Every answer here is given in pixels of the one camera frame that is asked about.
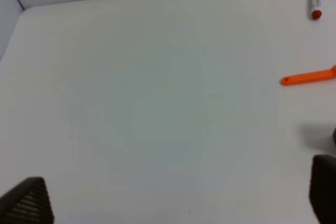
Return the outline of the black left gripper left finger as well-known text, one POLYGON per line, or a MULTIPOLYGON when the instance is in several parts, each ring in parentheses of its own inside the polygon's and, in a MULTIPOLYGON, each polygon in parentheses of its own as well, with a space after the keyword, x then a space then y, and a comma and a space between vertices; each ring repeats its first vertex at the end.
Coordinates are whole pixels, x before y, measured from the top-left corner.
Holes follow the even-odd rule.
POLYGON ((47 186, 42 177, 28 177, 1 196, 1 223, 54 223, 47 186))

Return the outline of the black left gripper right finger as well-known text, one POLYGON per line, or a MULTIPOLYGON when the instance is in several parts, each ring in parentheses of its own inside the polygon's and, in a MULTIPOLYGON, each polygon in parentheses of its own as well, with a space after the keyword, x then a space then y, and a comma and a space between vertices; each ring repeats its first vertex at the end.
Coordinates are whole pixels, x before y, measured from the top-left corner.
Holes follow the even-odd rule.
POLYGON ((313 157, 309 199, 319 223, 335 223, 335 157, 313 157))

